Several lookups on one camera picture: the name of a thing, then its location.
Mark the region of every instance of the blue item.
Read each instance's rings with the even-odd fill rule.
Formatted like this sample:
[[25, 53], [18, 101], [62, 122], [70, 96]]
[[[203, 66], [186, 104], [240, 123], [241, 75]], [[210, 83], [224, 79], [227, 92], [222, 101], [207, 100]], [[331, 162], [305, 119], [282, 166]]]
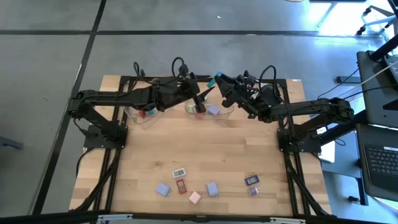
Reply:
[[209, 112], [209, 114], [218, 115], [220, 113], [220, 109], [216, 105], [210, 105], [207, 108], [207, 112]]
[[244, 181], [246, 182], [247, 186], [260, 182], [259, 177], [257, 175], [245, 178]]
[[207, 184], [207, 191], [208, 191], [210, 197], [218, 195], [218, 188], [217, 188], [216, 182]]
[[170, 187], [163, 183], [159, 183], [159, 185], [156, 188], [156, 192], [166, 197], [167, 194], [170, 192]]
[[149, 114], [149, 115], [153, 115], [154, 113], [155, 113], [155, 109], [152, 109], [152, 110], [147, 112], [147, 114]]
[[[217, 72], [216, 76], [222, 75], [222, 72]], [[209, 83], [207, 83], [207, 87], [211, 88], [216, 83], [216, 80], [213, 78]]]

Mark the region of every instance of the black keyboard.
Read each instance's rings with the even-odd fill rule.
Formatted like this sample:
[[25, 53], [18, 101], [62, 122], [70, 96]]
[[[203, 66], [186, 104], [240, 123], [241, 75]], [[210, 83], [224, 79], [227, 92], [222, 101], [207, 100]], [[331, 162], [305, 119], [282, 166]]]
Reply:
[[398, 148], [365, 146], [371, 183], [398, 192]]

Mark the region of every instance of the black metal frame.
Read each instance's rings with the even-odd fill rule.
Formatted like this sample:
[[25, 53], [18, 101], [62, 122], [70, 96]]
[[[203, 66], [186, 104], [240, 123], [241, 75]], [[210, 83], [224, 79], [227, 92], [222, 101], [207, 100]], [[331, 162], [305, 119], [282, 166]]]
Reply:
[[[283, 36], [302, 36], [302, 37], [352, 37], [352, 35], [321, 35], [318, 31], [290, 31], [290, 30], [98, 30], [98, 27], [101, 22], [102, 15], [104, 13], [106, 5], [106, 0], [101, 0], [98, 8], [98, 12], [91, 30], [0, 30], [0, 35], [88, 35], [88, 42], [83, 54], [83, 58], [81, 60], [81, 67], [77, 73], [76, 80], [73, 84], [73, 88], [70, 93], [70, 97], [75, 96], [80, 89], [81, 82], [83, 80], [83, 76], [87, 67], [88, 59], [90, 57], [91, 50], [93, 48], [93, 44], [95, 41], [95, 37], [97, 35], [283, 35]], [[362, 35], [360, 39], [374, 39], [379, 38], [380, 35], [377, 32], [373, 32], [367, 35]], [[131, 85], [133, 78], [132, 77], [121, 77], [119, 91], [123, 90], [123, 86], [126, 84], [127, 81], [130, 81], [129, 85]], [[272, 80], [263, 80], [264, 82], [271, 83]], [[284, 100], [286, 103], [290, 103], [289, 94], [287, 92], [287, 83], [286, 80], [277, 80], [278, 84], [282, 88], [284, 94]], [[118, 117], [119, 108], [115, 107], [113, 113], [113, 120], [116, 120]], [[67, 132], [67, 128], [70, 122], [70, 116], [67, 114], [66, 110], [62, 116], [61, 122], [58, 126], [56, 137], [53, 141], [49, 158], [47, 159], [44, 173], [41, 176], [40, 183], [37, 189], [37, 193], [32, 201], [32, 214], [33, 216], [24, 217], [26, 220], [34, 219], [34, 217], [40, 215], [42, 213], [42, 208], [45, 203], [45, 198], [47, 196], [47, 192], [49, 191], [49, 187], [51, 184], [51, 180], [53, 177], [54, 170], [57, 165], [57, 161], [60, 155], [60, 151], [62, 148], [63, 141], [65, 139], [65, 135]], [[123, 115], [122, 124], [126, 123], [127, 116], [126, 114]], [[293, 125], [292, 117], [288, 118], [289, 125]], [[116, 155], [120, 156], [120, 150], [116, 150]], [[100, 177], [102, 177], [106, 171], [106, 168], [109, 165], [109, 157], [110, 157], [111, 149], [105, 149], [105, 154], [103, 158], [103, 163], [101, 166], [101, 173]], [[290, 154], [288, 152], [284, 153], [285, 161], [290, 160]], [[302, 171], [302, 165], [300, 160], [299, 153], [295, 152], [293, 154], [295, 159], [295, 166], [297, 170], [297, 174], [300, 177], [301, 181], [304, 182], [304, 176]], [[102, 196], [101, 193], [97, 196], [94, 201], [94, 211], [85, 211], [85, 212], [78, 212], [78, 215], [82, 214], [83, 216], [86, 215], [85, 218], [90, 217], [93, 218], [98, 216], [99, 214], [109, 214], [112, 197], [113, 197], [113, 189], [116, 180], [116, 173], [114, 172], [110, 177], [110, 185], [108, 189], [107, 199], [106, 199], [106, 210], [97, 210], [99, 209], [100, 200]], [[307, 200], [305, 199], [303, 192], [302, 194], [302, 202], [303, 202], [303, 209], [305, 215], [300, 215], [298, 206], [297, 206], [297, 199], [295, 196], [295, 186], [294, 180], [290, 175], [287, 173], [287, 182], [289, 185], [289, 194], [290, 194], [290, 202], [292, 206], [292, 217], [287, 218], [305, 218], [307, 220], [319, 220], [319, 222], [327, 222], [330, 217], [314, 217], [310, 215], [310, 208], [308, 205]], [[76, 215], [76, 213], [57, 213], [57, 214], [48, 214], [45, 215], [46, 217], [54, 218], [59, 216], [64, 217], [72, 217]], [[21, 220], [20, 217], [14, 217], [13, 221]], [[247, 222], [269, 222], [272, 217], [256, 217], [256, 216], [214, 216], [214, 215], [207, 215], [207, 216], [196, 216], [196, 215], [165, 215], [165, 214], [134, 214], [134, 218], [145, 218], [145, 219], [161, 219], [161, 220], [193, 220], [196, 222], [208, 222], [208, 221], [247, 221]], [[347, 223], [346, 220], [343, 219], [333, 219], [336, 223]]]

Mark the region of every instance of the gray floor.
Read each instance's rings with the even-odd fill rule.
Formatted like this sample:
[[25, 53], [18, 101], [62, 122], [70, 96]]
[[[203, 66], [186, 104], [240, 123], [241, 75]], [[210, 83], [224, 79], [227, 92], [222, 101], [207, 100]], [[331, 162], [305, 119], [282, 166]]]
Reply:
[[[132, 74], [134, 61], [148, 75], [167, 75], [172, 59], [182, 56], [190, 70], [198, 74], [222, 71], [238, 75], [247, 69], [258, 76], [264, 67], [273, 64], [279, 78], [301, 79], [307, 99], [313, 99], [336, 85], [337, 75], [349, 75], [356, 69], [357, 51], [376, 49], [384, 43], [381, 36], [326, 37], [352, 35], [363, 20], [379, 16], [374, 13], [362, 18], [367, 5], [283, 0], [108, 0], [101, 30], [304, 30], [319, 31], [320, 37], [97, 36], [81, 89], [98, 89], [103, 75]], [[0, 29], [91, 29], [98, 6], [99, 1], [94, 0], [46, 0], [40, 4], [0, 1]], [[339, 15], [347, 12], [350, 19], [342, 21]], [[377, 33], [380, 26], [368, 31]], [[0, 36], [0, 135], [25, 144], [20, 151], [6, 147], [0, 150], [2, 217], [29, 212], [87, 39]], [[343, 86], [327, 97], [348, 88]], [[67, 211], [82, 142], [83, 136], [70, 126], [44, 212]], [[333, 213], [338, 217], [396, 222], [397, 213], [377, 202], [369, 207], [347, 203], [345, 196], [356, 192], [355, 180], [326, 174], [325, 181]]]

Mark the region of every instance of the wooden table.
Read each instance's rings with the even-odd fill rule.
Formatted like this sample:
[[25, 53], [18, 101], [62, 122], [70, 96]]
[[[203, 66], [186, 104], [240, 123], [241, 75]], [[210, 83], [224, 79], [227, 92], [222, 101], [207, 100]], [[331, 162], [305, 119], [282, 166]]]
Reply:
[[[106, 75], [101, 91], [117, 91], [120, 76]], [[291, 102], [304, 101], [300, 80], [287, 80]], [[137, 88], [146, 86], [138, 83]], [[206, 90], [206, 83], [200, 83]], [[219, 97], [217, 87], [209, 97]], [[107, 119], [113, 108], [97, 106]], [[228, 119], [195, 120], [187, 117], [184, 103], [167, 110], [151, 127], [144, 129], [127, 119], [129, 137], [122, 150], [111, 211], [129, 213], [291, 215], [289, 188], [283, 155], [279, 151], [277, 122], [266, 124], [247, 119], [235, 106]], [[302, 123], [308, 116], [295, 117]], [[70, 208], [79, 206], [98, 181], [104, 150], [87, 154], [80, 166]], [[305, 183], [324, 210], [331, 212], [320, 162], [311, 154], [301, 154]], [[172, 171], [184, 167], [188, 192], [180, 195]], [[249, 196], [244, 178], [258, 175], [259, 194]], [[163, 182], [172, 194], [163, 197], [155, 188]], [[206, 184], [217, 182], [220, 194], [211, 198]], [[100, 208], [108, 187], [103, 191]], [[189, 201], [193, 191], [201, 193], [196, 205]], [[303, 213], [296, 186], [299, 211]]]

